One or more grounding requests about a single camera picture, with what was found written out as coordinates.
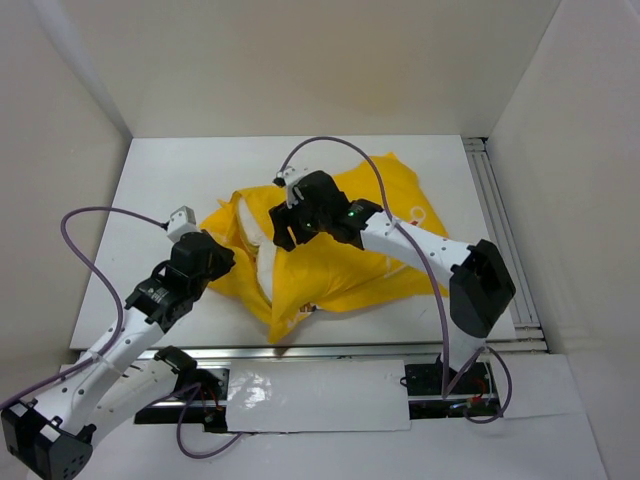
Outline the yellow pikachu pillowcase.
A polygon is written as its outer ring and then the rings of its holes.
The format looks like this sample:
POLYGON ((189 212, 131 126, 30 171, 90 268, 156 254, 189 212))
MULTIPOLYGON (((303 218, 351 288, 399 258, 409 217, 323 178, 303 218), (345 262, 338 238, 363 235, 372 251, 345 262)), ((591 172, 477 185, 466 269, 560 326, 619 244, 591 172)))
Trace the yellow pikachu pillowcase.
MULTIPOLYGON (((416 173, 392 153, 375 157, 371 164, 361 162, 356 168, 336 175, 335 182, 351 200, 381 203, 387 199, 392 212, 401 219, 439 236, 447 234, 422 192, 416 173)), ((313 309, 346 313, 433 292, 425 273, 320 233, 291 252, 276 247, 273 301, 269 304, 256 280, 255 260, 241 237, 236 211, 240 197, 246 200, 261 229, 273 242, 269 210, 284 201, 284 191, 274 185, 235 191, 200 225, 219 244, 234 252, 232 271, 209 286, 222 295, 239 299, 266 325, 270 343, 288 336, 311 316, 313 309)))

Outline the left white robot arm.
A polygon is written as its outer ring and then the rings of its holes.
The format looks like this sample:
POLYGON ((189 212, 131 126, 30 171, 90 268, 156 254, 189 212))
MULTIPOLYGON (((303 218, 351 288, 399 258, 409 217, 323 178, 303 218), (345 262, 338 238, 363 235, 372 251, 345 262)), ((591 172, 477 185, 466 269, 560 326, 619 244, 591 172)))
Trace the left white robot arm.
POLYGON ((169 346, 151 360, 140 356, 189 314, 208 284, 234 266, 232 250, 206 232, 184 234, 168 260, 127 297, 116 340, 105 353, 88 350, 88 366, 70 370, 29 402, 1 411, 7 450, 41 479, 73 479, 98 444, 138 411, 159 400, 189 397, 214 377, 169 346))

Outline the white pillow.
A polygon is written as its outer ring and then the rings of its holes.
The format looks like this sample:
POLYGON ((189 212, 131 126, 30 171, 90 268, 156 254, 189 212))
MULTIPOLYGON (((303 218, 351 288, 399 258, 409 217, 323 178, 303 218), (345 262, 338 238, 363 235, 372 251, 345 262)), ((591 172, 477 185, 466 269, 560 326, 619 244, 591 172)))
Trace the white pillow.
POLYGON ((236 211, 243 243, 255 260, 256 280, 260 292, 265 300, 271 304, 277 248, 263 232, 243 197, 239 198, 236 211))

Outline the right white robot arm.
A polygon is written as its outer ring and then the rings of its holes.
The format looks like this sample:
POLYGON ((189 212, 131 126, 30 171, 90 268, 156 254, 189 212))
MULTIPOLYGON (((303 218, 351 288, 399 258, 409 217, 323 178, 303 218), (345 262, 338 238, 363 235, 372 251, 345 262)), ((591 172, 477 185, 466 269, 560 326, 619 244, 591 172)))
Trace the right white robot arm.
POLYGON ((378 203, 349 200, 321 170, 287 168, 273 182, 285 191, 284 201, 269 211, 276 246, 292 251, 326 233, 339 243, 420 270, 436 287, 447 289, 449 312, 441 317, 443 349, 436 379, 444 392, 468 384, 470 366, 516 293, 497 246, 488 240, 475 245, 450 240, 393 216, 378 203))

